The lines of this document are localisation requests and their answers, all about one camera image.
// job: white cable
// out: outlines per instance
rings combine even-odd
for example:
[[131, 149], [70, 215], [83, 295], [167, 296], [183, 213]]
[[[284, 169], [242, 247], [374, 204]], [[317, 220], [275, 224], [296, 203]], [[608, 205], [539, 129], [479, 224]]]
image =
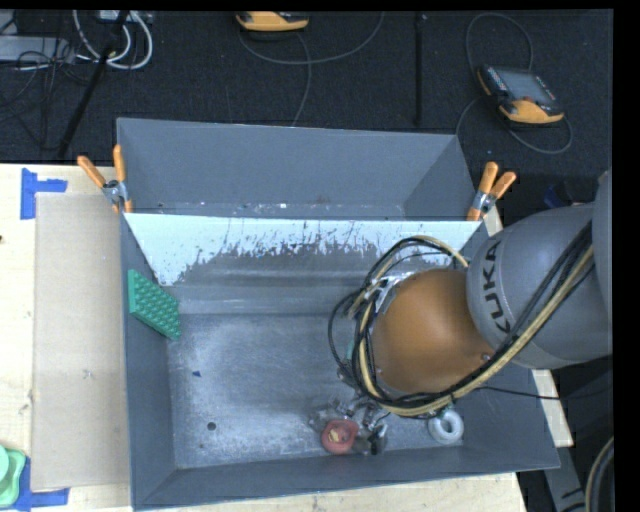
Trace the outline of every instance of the white cable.
[[43, 52], [24, 52], [22, 55], [25, 55], [27, 53], [36, 53], [38, 55], [45, 57], [47, 60], [46, 62], [36, 62], [32, 66], [20, 66], [18, 63], [21, 60], [21, 57], [22, 57], [21, 56], [21, 57], [18, 57], [18, 63], [16, 63], [15, 69], [17, 69], [18, 71], [38, 71], [40, 69], [47, 69], [49, 66], [56, 64], [56, 61], [60, 61], [60, 60], [65, 61], [66, 58], [68, 57], [68, 54], [65, 53], [67, 52], [67, 50], [71, 50], [71, 45], [69, 43], [63, 46], [62, 49], [59, 51], [58, 49], [56, 49], [56, 55], [55, 56], [52, 55], [51, 57], [48, 57]]
[[[80, 38], [82, 39], [83, 44], [85, 45], [85, 47], [87, 48], [87, 50], [89, 50], [89, 52], [96, 58], [96, 59], [100, 59], [100, 54], [91, 46], [91, 44], [89, 43], [88, 39], [86, 38], [86, 36], [84, 35], [84, 32], [82, 32], [82, 29], [80, 27], [80, 21], [78, 19], [78, 11], [76, 9], [72, 10], [73, 13], [73, 20], [76, 26], [76, 30], [78, 31], [78, 34], [80, 35]], [[124, 58], [127, 53], [129, 53], [130, 49], [131, 49], [131, 34], [129, 33], [129, 30], [127, 29], [126, 26], [123, 25], [123, 30], [125, 33], [125, 36], [127, 37], [127, 46], [124, 49], [123, 52], [121, 52], [119, 55], [116, 55], [115, 57], [112, 57], [110, 59], [107, 59], [107, 65], [109, 67], [112, 67], [114, 69], [121, 69], [121, 70], [125, 70], [125, 71], [132, 71], [135, 69], [140, 69], [144, 66], [147, 65], [147, 63], [151, 60], [151, 56], [153, 55], [153, 37], [151, 36], [151, 31], [149, 30], [149, 27], [147, 26], [147, 24], [144, 22], [144, 20], [140, 17], [140, 15], [135, 12], [135, 11], [131, 11], [131, 13], [129, 14], [131, 16], [131, 18], [140, 25], [140, 27], [142, 27], [142, 30], [145, 33], [145, 36], [147, 38], [147, 46], [148, 46], [148, 50], [147, 50], [147, 54], [145, 55], [145, 57], [138, 63], [136, 64], [119, 64], [117, 61], [121, 60], [122, 58]], [[86, 59], [86, 60], [92, 60], [90, 57], [86, 57], [84, 55], [78, 55], [78, 57]]]
[[378, 24], [373, 29], [373, 32], [371, 32], [371, 34], [369, 34], [369, 37], [367, 37], [358, 46], [356, 46], [352, 50], [349, 50], [348, 52], [341, 53], [339, 55], [333, 55], [331, 57], [324, 57], [322, 59], [313, 59], [313, 60], [309, 60], [309, 59], [307, 59], [307, 60], [281, 60], [281, 59], [274, 59], [274, 58], [271, 58], [271, 57], [267, 57], [266, 55], [262, 55], [261, 53], [258, 53], [255, 50], [253, 50], [251, 47], [249, 47], [249, 45], [247, 45], [247, 43], [242, 38], [242, 31], [238, 32], [238, 37], [240, 38], [240, 43], [242, 43], [242, 46], [244, 46], [249, 51], [249, 53], [252, 53], [256, 57], [259, 57], [260, 59], [266, 60], [268, 62], [273, 62], [274, 64], [284, 64], [284, 65], [288, 65], [288, 66], [308, 66], [309, 64], [324, 64], [325, 62], [331, 62], [331, 61], [334, 61], [334, 60], [340, 60], [340, 59], [344, 59], [345, 57], [349, 57], [350, 55], [353, 55], [354, 53], [360, 51], [362, 48], [367, 46], [367, 44], [369, 44], [369, 42], [376, 36], [378, 31], [380, 30], [380, 27], [382, 26], [382, 21], [384, 20], [384, 17], [385, 17], [385, 11], [382, 11], [380, 13], [380, 19], [378, 20]]
[[[100, 60], [100, 54], [93, 48], [93, 46], [91, 46], [91, 43], [89, 43], [89, 40], [87, 39], [87, 36], [84, 35], [84, 32], [82, 31], [82, 28], [80, 27], [80, 20], [78, 19], [78, 10], [77, 9], [73, 9], [71, 11], [71, 14], [73, 15], [73, 22], [74, 25], [76, 27], [76, 30], [78, 31], [78, 35], [80, 36], [80, 39], [82, 39], [82, 43], [84, 44], [85, 48], [87, 50], [89, 50], [89, 53], [91, 53], [91, 55], [93, 55], [95, 57], [91, 58], [91, 57], [87, 57], [86, 55], [81, 55], [81, 54], [76, 54], [76, 57], [83, 59], [83, 60], [90, 60], [92, 62], [97, 62], [98, 60]], [[131, 34], [129, 33], [129, 29], [123, 25], [122, 29], [124, 30], [124, 34], [127, 38], [127, 44], [125, 49], [120, 53], [120, 55], [116, 55], [115, 57], [111, 57], [110, 59], [107, 60], [107, 64], [110, 62], [115, 62], [118, 61], [120, 59], [122, 59], [123, 57], [125, 57], [127, 55], [127, 53], [129, 53], [129, 50], [131, 49]]]

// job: metal pole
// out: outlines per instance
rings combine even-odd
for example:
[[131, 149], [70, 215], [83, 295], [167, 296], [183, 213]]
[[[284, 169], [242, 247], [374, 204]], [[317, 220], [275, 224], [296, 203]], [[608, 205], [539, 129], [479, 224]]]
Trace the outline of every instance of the metal pole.
[[422, 29], [427, 15], [416, 11], [416, 118], [415, 125], [422, 127]]
[[116, 43], [118, 41], [118, 36], [122, 31], [122, 27], [124, 26], [127, 16], [129, 16], [129, 12], [130, 12], [129, 10], [121, 10], [118, 13], [118, 17], [116, 18], [116, 21], [113, 27], [111, 28], [111, 32], [109, 34], [109, 41], [107, 42], [104, 49], [102, 50], [102, 53], [100, 54], [100, 60], [98, 61], [98, 65], [96, 66], [96, 69], [93, 72], [93, 75], [91, 76], [91, 80], [84, 91], [82, 99], [80, 100], [80, 103], [76, 107], [76, 110], [73, 113], [73, 116], [69, 121], [69, 124], [67, 125], [67, 129], [64, 135], [62, 136], [60, 147], [58, 148], [58, 158], [61, 160], [64, 159], [64, 156], [67, 152], [69, 144], [71, 143], [71, 140], [75, 135], [76, 129], [80, 124], [80, 119], [82, 119], [82, 115], [84, 114], [84, 111], [86, 110], [87, 105], [89, 104], [89, 100], [91, 100], [91, 96], [93, 95], [93, 91], [95, 90], [96, 86], [98, 85], [98, 82], [100, 81], [100, 78], [102, 77], [102, 73], [104, 72], [105, 67], [107, 65], [107, 59], [109, 58], [109, 56], [111, 55], [111, 52], [114, 50], [116, 46]]

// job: electronic device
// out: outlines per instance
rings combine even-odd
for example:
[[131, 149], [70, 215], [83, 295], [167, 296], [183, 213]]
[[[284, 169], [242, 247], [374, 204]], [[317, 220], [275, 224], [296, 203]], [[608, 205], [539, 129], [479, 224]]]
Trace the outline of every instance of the electronic device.
[[236, 11], [235, 19], [251, 38], [262, 41], [278, 41], [309, 24], [307, 14], [290, 11]]
[[65, 39], [25, 35], [0, 35], [0, 62], [17, 62], [21, 65], [46, 64], [48, 55], [56, 52], [56, 57], [67, 64], [75, 61], [75, 51]]
[[[118, 18], [118, 13], [115, 9], [99, 9], [96, 10], [96, 18], [98, 21], [102, 21], [105, 23], [115, 23]], [[131, 11], [131, 14], [127, 16], [126, 23], [136, 23], [135, 17], [133, 14], [137, 14], [140, 16], [142, 21], [144, 21], [147, 25], [153, 24], [154, 13], [153, 11]]]
[[547, 84], [528, 69], [484, 64], [476, 76], [491, 108], [510, 127], [553, 126], [565, 116]]

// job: blue tape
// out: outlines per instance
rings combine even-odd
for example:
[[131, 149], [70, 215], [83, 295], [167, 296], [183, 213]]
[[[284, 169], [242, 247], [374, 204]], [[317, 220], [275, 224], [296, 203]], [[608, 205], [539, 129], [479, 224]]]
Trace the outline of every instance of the blue tape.
[[38, 175], [22, 168], [22, 191], [20, 194], [20, 218], [33, 219], [36, 216], [36, 192], [64, 192], [65, 180], [38, 181]]
[[11, 507], [0, 510], [19, 510], [30, 512], [34, 507], [64, 506], [69, 501], [69, 489], [57, 491], [31, 492], [31, 459], [27, 457], [22, 473], [20, 474], [20, 494]]

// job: small red object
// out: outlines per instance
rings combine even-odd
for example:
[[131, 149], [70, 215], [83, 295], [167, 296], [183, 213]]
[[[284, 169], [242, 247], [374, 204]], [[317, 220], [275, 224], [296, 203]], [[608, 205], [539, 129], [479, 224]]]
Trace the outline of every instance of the small red object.
[[322, 431], [320, 439], [325, 450], [334, 455], [351, 451], [360, 427], [351, 420], [331, 420]]

